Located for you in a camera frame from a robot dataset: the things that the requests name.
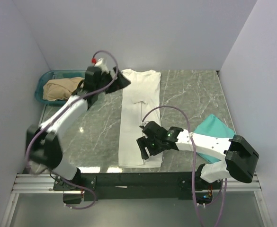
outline tabletop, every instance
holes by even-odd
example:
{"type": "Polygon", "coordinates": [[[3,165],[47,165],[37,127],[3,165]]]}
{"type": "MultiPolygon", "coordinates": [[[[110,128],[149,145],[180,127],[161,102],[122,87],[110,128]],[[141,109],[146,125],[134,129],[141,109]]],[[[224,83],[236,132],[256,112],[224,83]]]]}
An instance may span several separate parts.
{"type": "MultiPolygon", "coordinates": [[[[182,109],[194,130],[210,114],[228,127],[232,120],[220,81],[214,70],[161,71],[160,104],[182,109]]],[[[118,144],[122,90],[100,94],[98,101],[66,131],[60,141],[63,155],[83,173],[182,172],[192,171],[193,153],[163,152],[160,168],[119,168],[118,144]]],[[[41,121],[50,118],[60,107],[46,106],[41,121]]],[[[161,125],[187,128],[185,118],[174,109],[161,109],[161,125]]],[[[197,156],[197,167],[206,161],[197,156]]]]}

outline brown towel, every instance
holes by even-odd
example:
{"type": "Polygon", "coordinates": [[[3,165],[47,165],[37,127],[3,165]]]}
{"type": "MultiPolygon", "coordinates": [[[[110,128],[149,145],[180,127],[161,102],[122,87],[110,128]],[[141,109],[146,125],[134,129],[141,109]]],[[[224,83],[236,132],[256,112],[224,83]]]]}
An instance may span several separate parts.
{"type": "Polygon", "coordinates": [[[82,77],[51,79],[44,85],[43,99],[49,101],[67,100],[82,80],[82,77]]]}

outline marble table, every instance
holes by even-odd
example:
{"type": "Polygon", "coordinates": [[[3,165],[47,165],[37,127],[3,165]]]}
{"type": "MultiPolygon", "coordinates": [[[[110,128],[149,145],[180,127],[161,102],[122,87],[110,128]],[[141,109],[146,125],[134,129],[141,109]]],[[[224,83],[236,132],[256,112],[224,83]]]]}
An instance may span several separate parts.
{"type": "MultiPolygon", "coordinates": [[[[122,91],[101,94],[98,101],[66,131],[61,146],[64,156],[83,173],[180,172],[192,171],[193,153],[169,150],[163,153],[160,168],[118,168],[118,143],[122,91]]],[[[181,108],[194,130],[206,117],[214,114],[233,129],[232,120],[216,71],[161,71],[160,104],[181,108]]],[[[46,106],[41,121],[51,117],[59,107],[46,106]]],[[[161,125],[186,128],[181,113],[161,109],[161,125]]],[[[197,167],[206,161],[197,157],[197,167]]]]}

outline white cloth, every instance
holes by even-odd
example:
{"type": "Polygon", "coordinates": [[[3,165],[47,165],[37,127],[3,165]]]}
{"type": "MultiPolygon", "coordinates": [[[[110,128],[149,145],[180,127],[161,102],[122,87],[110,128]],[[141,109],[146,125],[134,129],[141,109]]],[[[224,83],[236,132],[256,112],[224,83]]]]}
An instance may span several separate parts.
{"type": "MultiPolygon", "coordinates": [[[[139,128],[143,117],[160,104],[161,73],[153,70],[136,72],[128,69],[123,70],[122,74],[131,81],[131,84],[123,89],[118,148],[119,167],[160,167],[162,153],[143,160],[136,140],[143,136],[142,129],[139,128]]],[[[153,111],[145,119],[146,121],[155,121],[160,125],[159,109],[153,111]]]]}

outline teal towel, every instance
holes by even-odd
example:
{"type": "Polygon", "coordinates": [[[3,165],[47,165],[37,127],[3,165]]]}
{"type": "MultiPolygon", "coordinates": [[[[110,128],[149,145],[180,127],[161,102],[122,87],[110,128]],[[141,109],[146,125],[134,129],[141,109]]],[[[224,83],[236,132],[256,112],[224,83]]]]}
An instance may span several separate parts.
{"type": "MultiPolygon", "coordinates": [[[[213,114],[208,116],[194,131],[197,134],[201,134],[204,136],[212,136],[218,138],[233,138],[235,132],[226,126],[222,121],[220,121],[213,114]]],[[[199,154],[209,163],[218,162],[219,159],[209,156],[199,154]]]]}

